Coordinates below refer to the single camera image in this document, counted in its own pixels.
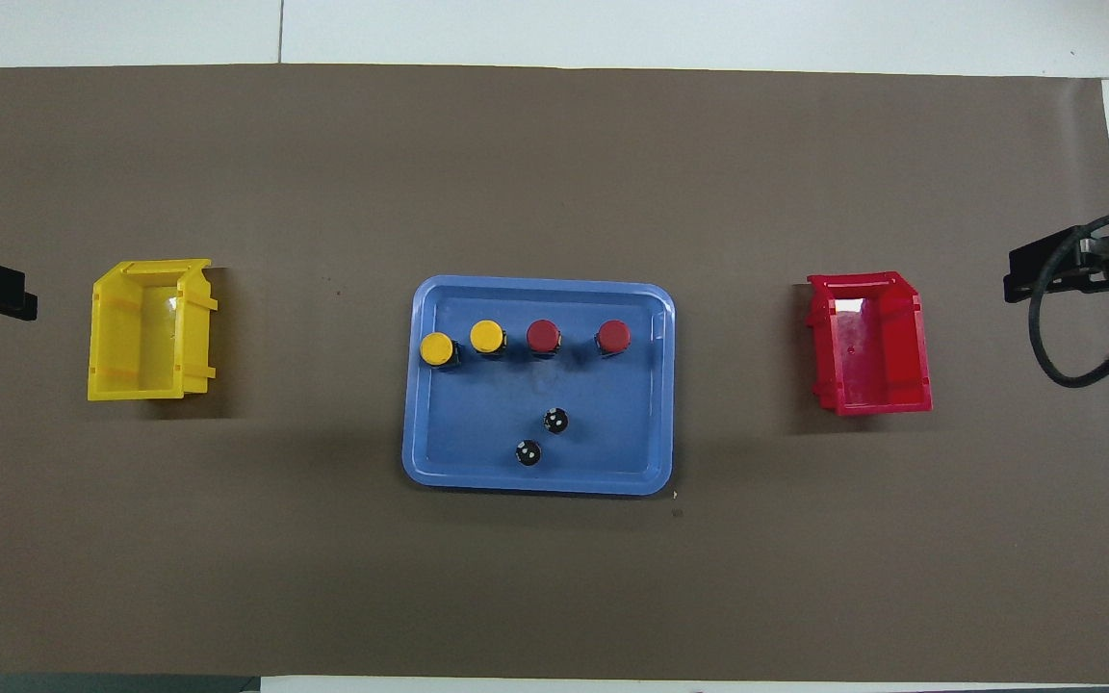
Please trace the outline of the yellow push button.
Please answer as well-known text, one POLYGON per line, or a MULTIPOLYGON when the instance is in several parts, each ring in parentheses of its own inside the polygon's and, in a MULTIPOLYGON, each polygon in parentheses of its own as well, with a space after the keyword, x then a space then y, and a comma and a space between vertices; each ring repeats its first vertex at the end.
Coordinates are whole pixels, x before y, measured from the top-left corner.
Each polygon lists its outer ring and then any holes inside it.
POLYGON ((430 332, 419 342, 420 360, 435 370, 457 368, 461 364, 461 346, 448 333, 430 332))
POLYGON ((487 360, 501 360, 507 350, 507 333, 498 322, 476 322, 470 330, 470 343, 476 355, 487 360))

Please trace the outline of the blue plastic tray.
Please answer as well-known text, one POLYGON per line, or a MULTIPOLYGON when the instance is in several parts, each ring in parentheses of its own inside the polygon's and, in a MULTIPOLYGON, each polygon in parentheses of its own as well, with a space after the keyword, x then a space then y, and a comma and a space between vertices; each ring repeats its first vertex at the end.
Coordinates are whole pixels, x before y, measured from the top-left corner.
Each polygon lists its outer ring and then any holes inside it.
POLYGON ((437 275, 413 299, 401 463, 414 481, 465 490, 650 496, 674 468, 675 303, 643 282, 437 275), (527 329, 562 332, 550 360, 529 355, 527 329), (507 333, 501 360, 474 351, 476 322, 507 333), (594 335, 625 322, 628 351, 603 358, 594 335), (457 368, 420 360, 419 342, 445 332, 461 347, 457 368), (545 412, 569 414, 550 434, 545 412), (540 462, 516 460, 520 440, 541 444, 540 462))

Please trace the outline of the yellow plastic bin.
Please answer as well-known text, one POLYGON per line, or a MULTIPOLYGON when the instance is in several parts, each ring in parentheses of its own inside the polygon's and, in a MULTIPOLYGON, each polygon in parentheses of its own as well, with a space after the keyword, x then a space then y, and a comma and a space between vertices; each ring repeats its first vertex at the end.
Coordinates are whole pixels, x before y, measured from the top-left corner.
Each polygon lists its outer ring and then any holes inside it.
POLYGON ((181 399, 206 394, 211 259, 122 262, 92 286, 89 400, 181 399))

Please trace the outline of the red plastic bin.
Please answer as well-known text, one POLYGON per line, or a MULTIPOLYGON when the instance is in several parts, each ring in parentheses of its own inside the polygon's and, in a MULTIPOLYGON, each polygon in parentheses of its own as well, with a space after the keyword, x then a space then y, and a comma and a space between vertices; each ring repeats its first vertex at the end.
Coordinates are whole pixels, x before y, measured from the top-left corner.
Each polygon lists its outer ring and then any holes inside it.
POLYGON ((933 407, 920 295, 896 271, 813 273, 812 332, 820 408, 838 417, 933 407))

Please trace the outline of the brown paper table mat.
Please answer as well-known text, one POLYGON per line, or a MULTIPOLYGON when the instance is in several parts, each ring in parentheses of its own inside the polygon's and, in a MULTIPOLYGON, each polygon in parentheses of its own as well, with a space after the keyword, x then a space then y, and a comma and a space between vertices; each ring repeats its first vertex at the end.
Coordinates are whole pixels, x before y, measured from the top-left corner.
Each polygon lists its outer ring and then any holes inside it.
POLYGON ((1109 378, 1009 251, 1109 214, 1096 80, 0 69, 0 671, 1109 681, 1109 378), (206 394, 89 400, 92 286, 207 258, 206 394), (920 295, 933 407, 820 408, 813 273, 920 295), (651 282, 648 499, 400 459, 436 273, 651 282))

